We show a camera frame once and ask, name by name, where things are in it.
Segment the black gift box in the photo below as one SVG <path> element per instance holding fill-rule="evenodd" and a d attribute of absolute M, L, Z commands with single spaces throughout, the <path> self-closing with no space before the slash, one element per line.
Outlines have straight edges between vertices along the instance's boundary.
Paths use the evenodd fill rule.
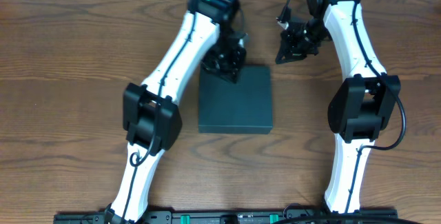
<path fill-rule="evenodd" d="M 236 83 L 201 71 L 198 87 L 200 133 L 269 134 L 272 128 L 269 67 L 246 65 Z"/>

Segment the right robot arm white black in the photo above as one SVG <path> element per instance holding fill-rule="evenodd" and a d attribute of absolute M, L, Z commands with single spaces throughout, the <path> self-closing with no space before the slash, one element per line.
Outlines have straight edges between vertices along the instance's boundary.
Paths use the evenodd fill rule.
<path fill-rule="evenodd" d="M 401 131 L 387 146 L 402 141 L 406 115 L 399 98 L 399 77 L 389 75 L 376 56 L 362 18 L 360 0 L 307 0 L 311 19 L 302 23 L 284 6 L 278 23 L 283 27 L 277 64 L 301 61 L 317 55 L 321 43 L 333 41 L 342 85 L 327 109 L 327 120 L 335 137 L 332 174 L 324 202 L 332 214 L 355 214 L 360 210 L 360 190 L 370 151 L 397 107 Z"/>

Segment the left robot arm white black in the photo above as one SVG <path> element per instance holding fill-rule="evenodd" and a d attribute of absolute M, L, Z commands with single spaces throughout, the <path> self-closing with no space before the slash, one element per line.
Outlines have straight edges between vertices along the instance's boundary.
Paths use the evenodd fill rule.
<path fill-rule="evenodd" d="M 246 34 L 232 23 L 239 0 L 189 0 L 176 38 L 156 69 L 123 93 L 127 164 L 105 223 L 136 223 L 148 206 L 158 162 L 177 140 L 183 121 L 178 109 L 197 68 L 236 83 L 245 62 Z"/>

